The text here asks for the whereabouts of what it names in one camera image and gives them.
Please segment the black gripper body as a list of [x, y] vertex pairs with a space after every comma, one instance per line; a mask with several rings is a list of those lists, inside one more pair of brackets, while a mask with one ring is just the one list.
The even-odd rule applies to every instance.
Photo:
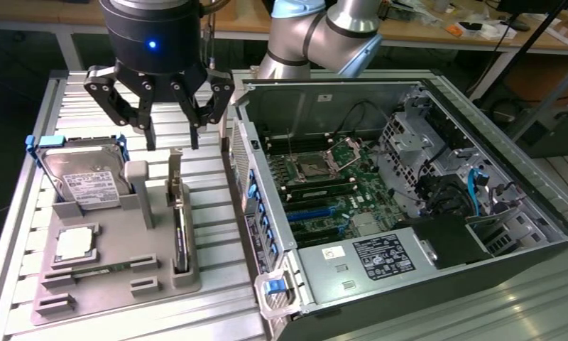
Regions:
[[116, 62], [113, 77], [140, 93], [148, 78], [157, 94], [177, 82], [194, 94], [206, 80], [201, 62], [198, 1], [101, 1]]

